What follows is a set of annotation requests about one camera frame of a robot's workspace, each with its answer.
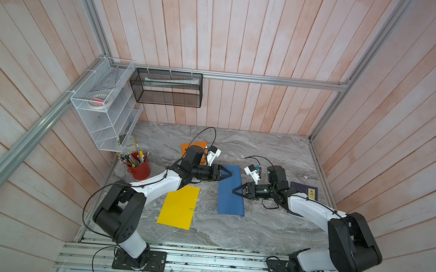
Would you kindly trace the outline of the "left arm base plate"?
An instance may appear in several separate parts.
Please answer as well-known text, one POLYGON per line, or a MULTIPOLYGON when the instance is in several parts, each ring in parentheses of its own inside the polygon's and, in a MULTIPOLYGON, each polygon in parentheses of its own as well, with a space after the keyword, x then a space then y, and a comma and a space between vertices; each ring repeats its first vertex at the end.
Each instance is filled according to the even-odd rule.
POLYGON ((167 252, 154 251, 147 247, 143 254, 134 259, 125 250, 117 249, 113 269, 144 271, 144 272, 163 272, 167 261, 167 252))

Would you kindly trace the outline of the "yellow paper document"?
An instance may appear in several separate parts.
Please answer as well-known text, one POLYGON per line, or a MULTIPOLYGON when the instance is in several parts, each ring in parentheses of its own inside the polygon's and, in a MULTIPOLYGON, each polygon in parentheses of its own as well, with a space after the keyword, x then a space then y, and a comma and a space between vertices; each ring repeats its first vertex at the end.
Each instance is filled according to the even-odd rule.
POLYGON ((178 191, 168 193, 157 223, 189 230, 200 190, 198 187, 185 186, 178 191))

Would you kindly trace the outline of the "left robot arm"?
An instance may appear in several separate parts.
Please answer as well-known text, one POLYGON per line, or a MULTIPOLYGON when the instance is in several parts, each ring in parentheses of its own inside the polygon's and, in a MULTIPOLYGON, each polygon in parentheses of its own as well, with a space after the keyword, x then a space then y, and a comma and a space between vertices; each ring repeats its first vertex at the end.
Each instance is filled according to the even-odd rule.
POLYGON ((144 206, 167 193, 178 191, 194 179, 219 182, 232 173, 213 160, 220 154, 215 146, 209 153, 199 146, 190 146, 186 154, 157 176, 133 185, 122 180, 113 183, 93 214, 93 222, 132 259, 149 252, 137 227, 144 206))

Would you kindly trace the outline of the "paper in black basket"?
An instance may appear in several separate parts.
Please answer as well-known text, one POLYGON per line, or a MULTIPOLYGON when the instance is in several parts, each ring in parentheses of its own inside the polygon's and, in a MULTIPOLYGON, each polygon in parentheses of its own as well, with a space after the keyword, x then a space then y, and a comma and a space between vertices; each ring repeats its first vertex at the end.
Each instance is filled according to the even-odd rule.
POLYGON ((143 81, 145 86, 148 87, 164 87, 164 88, 179 88, 179 89, 186 89, 190 87, 197 87, 199 83, 195 79, 151 79, 146 78, 143 81))

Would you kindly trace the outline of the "orange paper document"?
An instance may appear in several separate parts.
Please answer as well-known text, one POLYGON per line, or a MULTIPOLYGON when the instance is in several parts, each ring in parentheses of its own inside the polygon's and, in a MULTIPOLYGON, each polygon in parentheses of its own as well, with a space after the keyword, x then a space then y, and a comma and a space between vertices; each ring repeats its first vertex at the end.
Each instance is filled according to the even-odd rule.
POLYGON ((204 153, 201 157, 201 165, 206 165, 206 152, 207 152, 207 142, 206 141, 199 141, 199 142, 192 142, 192 143, 183 143, 181 144, 181 152, 182 157, 186 157, 187 152, 199 152, 200 150, 204 150, 204 153))

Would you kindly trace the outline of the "dark navy book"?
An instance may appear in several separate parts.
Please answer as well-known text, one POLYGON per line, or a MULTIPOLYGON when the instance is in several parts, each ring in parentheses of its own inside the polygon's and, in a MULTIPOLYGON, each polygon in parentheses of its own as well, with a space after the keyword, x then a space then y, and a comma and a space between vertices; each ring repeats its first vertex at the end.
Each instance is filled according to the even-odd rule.
POLYGON ((303 184, 291 182, 287 191, 288 211, 305 219, 312 220, 319 214, 318 203, 314 199, 316 189, 303 184))

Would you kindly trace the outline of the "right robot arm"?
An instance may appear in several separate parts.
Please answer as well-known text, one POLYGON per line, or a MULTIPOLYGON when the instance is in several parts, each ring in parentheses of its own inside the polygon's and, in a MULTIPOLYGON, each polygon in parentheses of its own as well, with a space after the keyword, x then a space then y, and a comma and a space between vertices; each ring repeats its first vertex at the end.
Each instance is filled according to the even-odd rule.
POLYGON ((318 202, 301 188, 292 188, 283 167, 267 169, 268 184, 260 184, 260 169, 244 169, 252 181, 232 190, 233 194, 251 200, 272 199, 288 213, 307 219, 328 236, 328 247, 293 252, 285 264, 286 272, 363 272, 380 265, 382 253, 365 217, 357 212, 347 214, 318 202))

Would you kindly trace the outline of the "red pen holder cup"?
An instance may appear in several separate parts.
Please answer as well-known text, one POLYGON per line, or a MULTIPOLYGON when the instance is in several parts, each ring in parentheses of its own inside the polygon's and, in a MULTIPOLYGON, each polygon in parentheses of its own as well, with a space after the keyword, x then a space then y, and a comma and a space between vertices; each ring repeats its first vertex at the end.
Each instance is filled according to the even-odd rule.
POLYGON ((132 177, 138 182, 143 181, 150 177, 151 169, 149 164, 149 159, 145 157, 144 160, 141 160, 139 157, 139 153, 135 152, 130 155, 131 161, 127 164, 128 172, 132 175, 132 177))

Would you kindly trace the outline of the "blue paper document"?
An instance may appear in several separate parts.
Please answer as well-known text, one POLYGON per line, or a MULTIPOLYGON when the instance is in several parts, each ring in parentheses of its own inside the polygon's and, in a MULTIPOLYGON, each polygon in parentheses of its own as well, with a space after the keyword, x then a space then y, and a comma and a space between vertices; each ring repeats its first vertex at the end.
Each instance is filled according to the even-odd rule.
POLYGON ((244 217, 244 201, 242 197, 232 194, 232 190, 242 185, 240 168, 237 165, 225 165, 230 168, 232 177, 219 182, 218 215, 244 217))

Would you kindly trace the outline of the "tape roll in shelf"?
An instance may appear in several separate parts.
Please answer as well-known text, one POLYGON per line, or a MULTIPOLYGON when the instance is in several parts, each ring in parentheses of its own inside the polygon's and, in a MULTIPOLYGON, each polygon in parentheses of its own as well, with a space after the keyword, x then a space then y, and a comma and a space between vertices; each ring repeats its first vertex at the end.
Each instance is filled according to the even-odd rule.
POLYGON ((108 94, 106 93, 97 93, 92 97, 89 97, 87 101, 87 105, 92 110, 102 110, 106 108, 106 101, 108 98, 108 94))

